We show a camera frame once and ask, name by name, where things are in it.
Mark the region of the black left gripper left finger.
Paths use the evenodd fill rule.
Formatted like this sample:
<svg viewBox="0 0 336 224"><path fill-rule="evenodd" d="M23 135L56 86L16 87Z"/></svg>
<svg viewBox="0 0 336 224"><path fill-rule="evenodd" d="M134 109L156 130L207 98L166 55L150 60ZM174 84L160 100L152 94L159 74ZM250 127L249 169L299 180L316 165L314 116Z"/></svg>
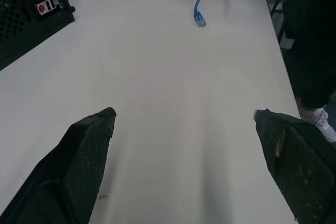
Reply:
<svg viewBox="0 0 336 224"><path fill-rule="evenodd" d="M29 174L1 214L1 223L88 223L116 116L107 107L72 124Z"/></svg>

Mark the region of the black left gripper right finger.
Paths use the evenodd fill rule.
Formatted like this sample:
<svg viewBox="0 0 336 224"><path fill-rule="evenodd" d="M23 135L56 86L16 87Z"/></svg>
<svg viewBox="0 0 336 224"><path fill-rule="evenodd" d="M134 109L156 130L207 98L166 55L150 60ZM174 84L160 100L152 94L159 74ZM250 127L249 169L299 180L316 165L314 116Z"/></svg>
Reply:
<svg viewBox="0 0 336 224"><path fill-rule="evenodd" d="M254 121L267 168L298 223L335 223L335 147L314 125L268 109Z"/></svg>

